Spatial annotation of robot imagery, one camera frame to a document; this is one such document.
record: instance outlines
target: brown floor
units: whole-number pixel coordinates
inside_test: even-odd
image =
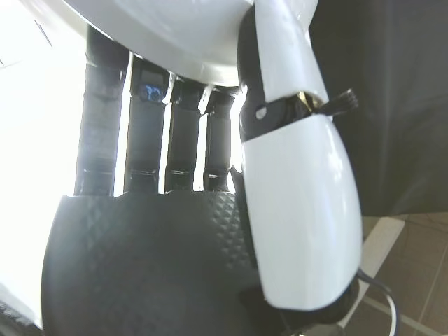
[[[401,314],[430,329],[421,332],[402,323],[401,336],[448,335],[448,213],[409,215],[405,220],[377,279],[393,290]],[[360,304],[346,334],[389,335],[387,301],[374,288],[367,296],[373,301]],[[373,307],[378,302],[388,313]]]

